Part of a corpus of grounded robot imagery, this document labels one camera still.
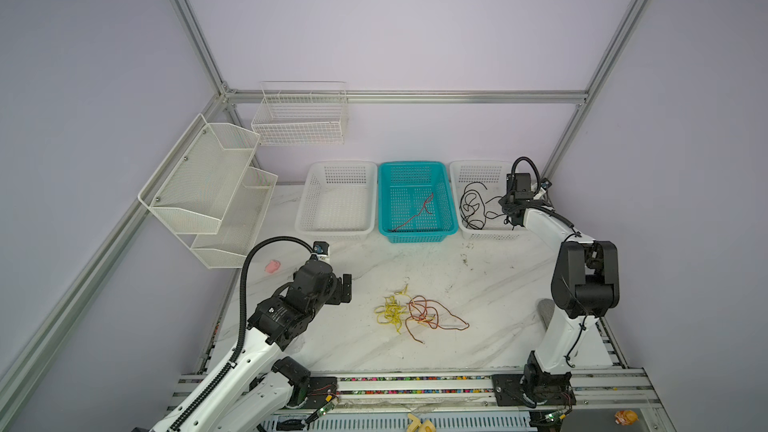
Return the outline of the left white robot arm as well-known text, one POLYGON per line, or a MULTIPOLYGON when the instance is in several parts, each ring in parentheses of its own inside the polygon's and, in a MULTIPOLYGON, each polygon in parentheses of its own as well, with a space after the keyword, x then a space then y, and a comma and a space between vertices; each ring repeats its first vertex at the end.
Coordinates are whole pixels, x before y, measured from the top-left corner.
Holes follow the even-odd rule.
POLYGON ((239 319, 235 345, 203 381, 153 431, 254 431, 289 403, 303 404, 311 372, 285 350, 326 305, 349 303, 352 278, 336 275, 329 244, 308 244, 292 236, 276 236, 255 245, 246 255, 239 279, 239 319), (247 307, 247 277, 263 248, 288 242, 303 247, 307 261, 262 300, 247 307))

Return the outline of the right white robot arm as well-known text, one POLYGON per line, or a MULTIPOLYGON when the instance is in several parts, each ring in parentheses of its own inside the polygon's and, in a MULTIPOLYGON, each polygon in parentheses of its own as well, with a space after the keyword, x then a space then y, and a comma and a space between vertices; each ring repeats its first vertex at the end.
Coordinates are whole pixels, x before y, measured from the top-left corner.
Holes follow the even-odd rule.
POLYGON ((618 250, 580 231, 534 190, 528 173, 507 175, 499 200, 513 226, 535 234, 557 253, 550 293, 554 313, 544 339, 529 355, 521 387, 527 400, 570 378, 587 332, 620 300, 618 250))

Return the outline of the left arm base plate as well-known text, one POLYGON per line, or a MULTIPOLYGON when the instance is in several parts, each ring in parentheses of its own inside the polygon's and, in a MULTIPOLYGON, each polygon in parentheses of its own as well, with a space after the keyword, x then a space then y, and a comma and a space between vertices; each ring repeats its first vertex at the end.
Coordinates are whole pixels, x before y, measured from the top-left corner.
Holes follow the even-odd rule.
POLYGON ((318 409, 338 394, 338 379, 332 376, 310 377, 295 386, 286 407, 288 409, 318 409))

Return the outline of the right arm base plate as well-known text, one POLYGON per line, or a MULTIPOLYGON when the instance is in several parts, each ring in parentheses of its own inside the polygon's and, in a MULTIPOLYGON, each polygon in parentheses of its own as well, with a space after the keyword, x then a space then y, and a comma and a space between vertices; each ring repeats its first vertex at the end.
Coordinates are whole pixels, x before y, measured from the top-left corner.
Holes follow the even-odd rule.
POLYGON ((527 378, 524 374, 496 374, 491 376, 492 390, 500 407, 556 407, 573 406, 575 394, 570 383, 571 374, 549 374, 527 378))

